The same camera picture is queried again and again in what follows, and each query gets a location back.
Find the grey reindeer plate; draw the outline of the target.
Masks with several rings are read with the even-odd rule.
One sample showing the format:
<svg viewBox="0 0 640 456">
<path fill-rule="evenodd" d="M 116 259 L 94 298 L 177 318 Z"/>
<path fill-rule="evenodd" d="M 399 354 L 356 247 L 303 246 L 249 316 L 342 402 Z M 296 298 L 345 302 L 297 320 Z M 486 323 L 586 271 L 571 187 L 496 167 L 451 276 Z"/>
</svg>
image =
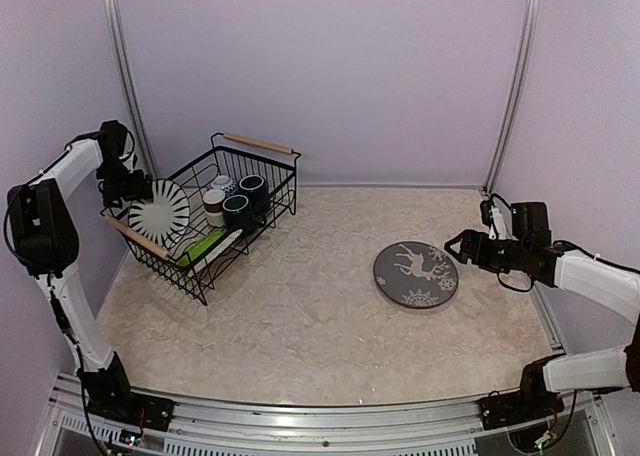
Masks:
<svg viewBox="0 0 640 456">
<path fill-rule="evenodd" d="M 373 277 L 391 302 L 412 310 L 428 310 L 449 302 L 459 286 L 453 260 L 441 249 L 418 241 L 384 248 L 373 263 Z"/>
</svg>

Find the white blue striped plate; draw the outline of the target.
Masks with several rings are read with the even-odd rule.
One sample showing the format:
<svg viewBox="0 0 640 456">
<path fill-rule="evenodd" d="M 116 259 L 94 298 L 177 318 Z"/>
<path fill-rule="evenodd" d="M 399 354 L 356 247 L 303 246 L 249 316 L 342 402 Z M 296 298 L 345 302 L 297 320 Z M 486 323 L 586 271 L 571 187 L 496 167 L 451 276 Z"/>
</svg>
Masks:
<svg viewBox="0 0 640 456">
<path fill-rule="evenodd" d="M 189 199 L 177 183 L 152 182 L 152 201 L 135 201 L 128 211 L 128 226 L 147 239 L 170 246 L 185 233 L 191 216 Z"/>
</svg>

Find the green plastic plate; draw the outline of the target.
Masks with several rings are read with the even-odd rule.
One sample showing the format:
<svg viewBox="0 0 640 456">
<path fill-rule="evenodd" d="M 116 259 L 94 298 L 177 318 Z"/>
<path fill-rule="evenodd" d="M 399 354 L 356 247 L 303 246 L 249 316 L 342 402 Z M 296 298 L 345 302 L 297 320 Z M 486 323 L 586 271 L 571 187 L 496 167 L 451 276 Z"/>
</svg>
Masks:
<svg viewBox="0 0 640 456">
<path fill-rule="evenodd" d="M 205 251 L 207 251 L 223 235 L 224 235 L 223 231 L 213 232 L 208 236 L 202 238 L 201 240 L 193 243 L 191 246 L 189 246 L 186 249 L 185 254 L 179 259 L 178 266 L 187 267 L 190 264 L 192 264 L 195 259 L 197 259 Z"/>
</svg>

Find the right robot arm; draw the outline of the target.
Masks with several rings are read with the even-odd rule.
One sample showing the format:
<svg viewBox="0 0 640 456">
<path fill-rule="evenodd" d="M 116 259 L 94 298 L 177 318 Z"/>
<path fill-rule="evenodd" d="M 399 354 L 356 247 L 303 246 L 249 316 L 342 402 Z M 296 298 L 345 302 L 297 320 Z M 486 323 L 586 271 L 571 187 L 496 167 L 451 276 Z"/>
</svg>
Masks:
<svg viewBox="0 0 640 456">
<path fill-rule="evenodd" d="M 580 295 L 639 322 L 639 272 L 608 262 L 574 243 L 554 241 L 543 202 L 512 203 L 506 227 L 492 200 L 480 205 L 487 232 L 466 229 L 446 252 L 496 275 L 524 273 L 531 282 Z M 550 356 L 527 364 L 517 390 L 490 394 L 478 405 L 487 429 L 542 418 L 564 409 L 565 391 L 609 393 L 639 389 L 639 338 L 616 348 Z"/>
</svg>

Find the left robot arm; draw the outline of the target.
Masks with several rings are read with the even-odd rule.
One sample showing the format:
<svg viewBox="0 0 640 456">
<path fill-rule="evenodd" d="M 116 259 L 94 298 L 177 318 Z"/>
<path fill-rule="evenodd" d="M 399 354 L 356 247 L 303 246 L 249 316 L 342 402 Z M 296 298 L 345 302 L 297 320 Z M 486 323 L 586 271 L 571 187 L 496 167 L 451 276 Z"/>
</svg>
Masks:
<svg viewBox="0 0 640 456">
<path fill-rule="evenodd" d="M 84 294 L 77 259 L 80 240 L 67 207 L 77 187 L 95 175 L 106 208 L 152 196 L 151 178 L 136 166 L 135 140 L 117 120 L 74 138 L 31 180 L 7 193 L 3 232 L 14 257 L 35 278 L 74 354 L 85 406 L 121 421 L 142 410 L 124 366 L 101 338 Z"/>
</svg>

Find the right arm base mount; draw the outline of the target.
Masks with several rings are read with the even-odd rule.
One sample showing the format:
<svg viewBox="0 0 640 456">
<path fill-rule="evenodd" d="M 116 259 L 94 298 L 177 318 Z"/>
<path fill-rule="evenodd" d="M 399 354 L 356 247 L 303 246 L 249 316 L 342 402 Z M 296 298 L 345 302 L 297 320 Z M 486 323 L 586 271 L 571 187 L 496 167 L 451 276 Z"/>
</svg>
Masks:
<svg viewBox="0 0 640 456">
<path fill-rule="evenodd" d="M 561 413 L 565 405 L 554 393 L 527 399 L 518 390 L 504 394 L 492 392 L 478 401 L 478 409 L 483 429 L 493 430 L 553 416 Z"/>
</svg>

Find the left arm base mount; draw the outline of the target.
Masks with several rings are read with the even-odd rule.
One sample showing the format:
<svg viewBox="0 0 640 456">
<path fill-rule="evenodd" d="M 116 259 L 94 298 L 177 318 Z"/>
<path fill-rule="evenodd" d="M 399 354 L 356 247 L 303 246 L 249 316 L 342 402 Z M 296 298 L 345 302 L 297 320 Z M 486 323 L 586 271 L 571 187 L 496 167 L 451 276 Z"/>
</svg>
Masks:
<svg viewBox="0 0 640 456">
<path fill-rule="evenodd" d="M 88 403 L 92 415 L 120 423 L 167 432 L 175 403 L 167 398 L 131 393 L 125 400 L 93 400 Z"/>
</svg>

